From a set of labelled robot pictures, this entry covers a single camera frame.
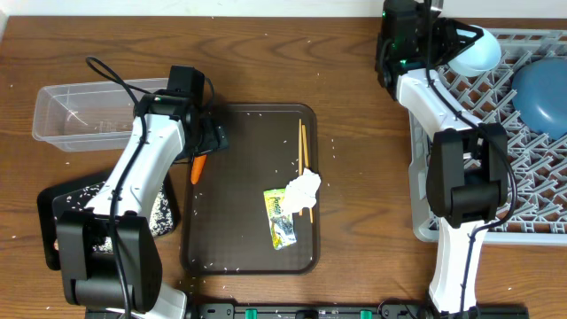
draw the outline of light blue bowl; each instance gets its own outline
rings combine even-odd
[[[567,60],[546,58],[514,76],[512,100],[520,118],[536,133],[559,139],[567,133]]]

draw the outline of wooden chopstick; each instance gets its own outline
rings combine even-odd
[[[303,175],[303,142],[301,140],[301,119],[299,119],[299,176]],[[303,216],[303,209],[299,210],[299,216]]]
[[[305,125],[301,126],[301,133],[303,135],[303,154],[305,156],[305,168],[309,168],[309,152],[307,150],[307,130]],[[309,208],[309,218],[313,223],[313,208]]]

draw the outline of orange object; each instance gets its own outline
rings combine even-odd
[[[196,157],[193,160],[193,167],[191,168],[191,183],[196,185],[198,183],[199,177],[201,177],[201,172],[203,172],[203,167],[205,166],[206,155]]]

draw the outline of wood grain surface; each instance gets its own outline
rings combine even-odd
[[[566,20],[467,19],[483,27],[566,29]],[[192,279],[179,262],[181,230],[157,241],[164,280],[197,300],[377,304],[423,300],[435,244],[412,232],[408,113],[377,83],[379,19],[10,18],[0,46],[0,317],[80,318],[48,270],[37,194],[112,167],[120,151],[62,152],[31,136],[46,85],[101,81],[96,55],[125,79],[167,77],[193,65],[230,102],[300,102],[318,120],[321,258],[305,276]],[[186,167],[171,176],[183,208]],[[567,312],[567,249],[488,245],[480,303],[525,304],[532,318]]]

